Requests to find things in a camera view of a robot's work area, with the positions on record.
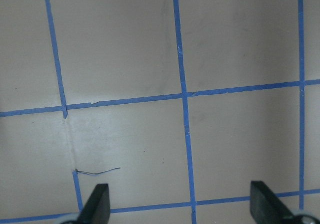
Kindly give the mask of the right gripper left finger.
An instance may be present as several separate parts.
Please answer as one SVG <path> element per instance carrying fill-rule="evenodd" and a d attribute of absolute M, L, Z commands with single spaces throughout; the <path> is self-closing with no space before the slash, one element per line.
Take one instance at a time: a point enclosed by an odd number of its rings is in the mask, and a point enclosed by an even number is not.
<path fill-rule="evenodd" d="M 80 212 L 77 223 L 108 223 L 111 213 L 109 196 L 108 184 L 97 184 Z"/>

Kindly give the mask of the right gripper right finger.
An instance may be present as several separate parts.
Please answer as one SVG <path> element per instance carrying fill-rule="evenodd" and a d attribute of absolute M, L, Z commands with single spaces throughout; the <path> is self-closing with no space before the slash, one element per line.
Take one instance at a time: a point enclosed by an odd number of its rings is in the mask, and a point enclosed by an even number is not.
<path fill-rule="evenodd" d="M 263 181 L 251 181 L 250 214 L 259 224 L 295 223 L 294 214 Z"/>

